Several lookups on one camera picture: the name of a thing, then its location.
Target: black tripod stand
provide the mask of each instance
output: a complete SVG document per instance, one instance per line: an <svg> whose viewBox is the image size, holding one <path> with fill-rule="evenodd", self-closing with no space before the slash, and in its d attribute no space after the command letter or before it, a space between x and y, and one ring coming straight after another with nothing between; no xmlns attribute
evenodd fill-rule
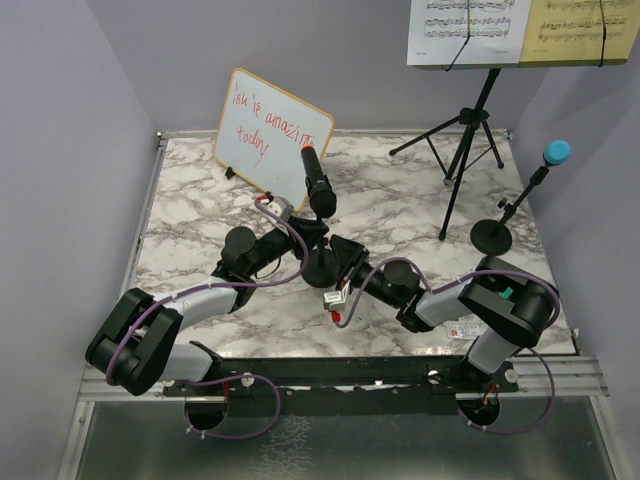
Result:
<svg viewBox="0 0 640 480"><path fill-rule="evenodd" d="M451 213L453 212L453 206L456 203L456 197L458 196L458 190L460 188L460 182L462 181L462 174L464 171L471 167L474 163L480 160L489 150L493 150L493 154L496 157L496 161L498 162L498 168L504 168L504 163L502 163L502 159L500 158L500 154L498 153L498 149L496 148L496 143L493 140L493 135L491 135L491 130L489 129L489 124L487 123L487 119L489 118L489 113L484 110L484 104L487 103L487 99L489 98L489 93L491 93L491 89L493 88L493 84L498 78L500 74L499 68L492 68L489 70L489 75L487 76L487 80L484 82L484 86L482 87L482 91L480 92L480 97L476 102L476 106L474 108L463 108L460 110L460 115L451 120L443 123L442 125L429 130L428 132L423 133L419 137L414 138L413 140L409 140L404 145L400 145L398 148L394 148L389 151L389 155L393 156L401 150L404 150L407 147L419 142L422 139L425 139L429 142L429 146L431 150L433 150L434 155L436 156L436 160L440 165L443 173L445 174L444 183L445 185L451 185L453 183L453 191L451 192L451 199L449 200L449 206L447 208L447 214L444 217L444 222L442 224L442 230L440 230L440 235L438 238L440 240L444 240L447 236L447 227L449 226L449 220L451 219ZM441 130L444 130L447 127L450 127L454 123L460 123L461 125L466 125L464 130L464 134L462 135L462 139L460 140L460 144L458 145L458 149L456 150L455 155L453 156L453 160L451 160L451 165L447 170L436 151L431 138L431 135L438 133ZM469 152L471 151L471 144L473 143L473 136L476 133L476 130L480 128L484 129L484 132L487 134L487 138L489 139L489 148L487 148L482 154L472 161L467 167L467 160L469 158Z"/></svg>

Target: small whiteboard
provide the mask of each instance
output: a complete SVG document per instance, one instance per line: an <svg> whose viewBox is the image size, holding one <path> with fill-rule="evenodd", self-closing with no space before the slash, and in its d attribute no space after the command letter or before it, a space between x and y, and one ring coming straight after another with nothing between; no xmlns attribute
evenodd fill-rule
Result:
<svg viewBox="0 0 640 480"><path fill-rule="evenodd" d="M300 150L322 159L333 117L281 88L237 68L231 75L213 156L262 191L300 210L307 199Z"/></svg>

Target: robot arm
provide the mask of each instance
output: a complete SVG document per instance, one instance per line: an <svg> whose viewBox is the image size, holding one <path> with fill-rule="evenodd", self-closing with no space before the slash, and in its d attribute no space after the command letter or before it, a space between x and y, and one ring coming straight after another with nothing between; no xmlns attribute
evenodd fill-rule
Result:
<svg viewBox="0 0 640 480"><path fill-rule="evenodd" d="M340 264L339 290L325 294L325 309L342 310L348 289L355 287L397 308L396 319L414 333L475 314L490 329L471 346L461 367L481 382L517 350L534 347L557 317L555 289L497 257L483 258L458 284L431 292L420 287L419 276L401 260L387 263L363 285L373 270L364 246L333 235L331 247Z"/></svg>
<svg viewBox="0 0 640 480"><path fill-rule="evenodd" d="M269 200L265 210L272 214L271 218L277 217L280 224L286 222L307 250L329 231L322 222L291 216L293 208L286 200L279 197ZM282 255L293 251L298 259L303 258L302 246L283 230L274 228L257 239L247 227L234 228L225 238L221 260L211 276L172 294L172 298L160 296L165 297L160 300L138 288L128 290L93 338L85 359L108 373L114 355L135 325L135 333L126 341L112 367L114 383L140 395L159 380L201 380L211 367L214 354L194 344L174 345L178 333L206 318L244 306L257 287L251 277ZM146 318L136 325L143 314Z"/></svg>

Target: sheet music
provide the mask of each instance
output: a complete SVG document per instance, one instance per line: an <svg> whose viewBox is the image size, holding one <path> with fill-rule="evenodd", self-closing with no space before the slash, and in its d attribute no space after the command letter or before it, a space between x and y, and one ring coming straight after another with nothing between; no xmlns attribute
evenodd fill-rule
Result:
<svg viewBox="0 0 640 480"><path fill-rule="evenodd" d="M640 0L602 0L605 59L627 58L640 26ZM600 0L534 0L521 61L600 61Z"/></svg>
<svg viewBox="0 0 640 480"><path fill-rule="evenodd" d="M518 63L531 0L412 0L407 65Z"/></svg>

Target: gray wall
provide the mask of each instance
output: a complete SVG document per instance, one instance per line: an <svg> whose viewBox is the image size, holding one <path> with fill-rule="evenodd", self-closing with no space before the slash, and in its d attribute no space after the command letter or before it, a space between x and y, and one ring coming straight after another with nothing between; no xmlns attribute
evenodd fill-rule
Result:
<svg viewBox="0 0 640 480"><path fill-rule="evenodd" d="M514 140L523 180L544 145L572 144L531 195L572 326L598 355L640 477L640 48L621 67L550 70Z"/></svg>
<svg viewBox="0 0 640 480"><path fill-rule="evenodd" d="M0 6L0 476L51 479L157 140L83 0Z"/></svg>
<svg viewBox="0 0 640 480"><path fill-rule="evenodd" d="M328 111L337 128L422 128L472 106L486 70L406 65L410 0L88 0L159 130L216 129L235 67ZM487 107L514 128L544 76L508 70Z"/></svg>

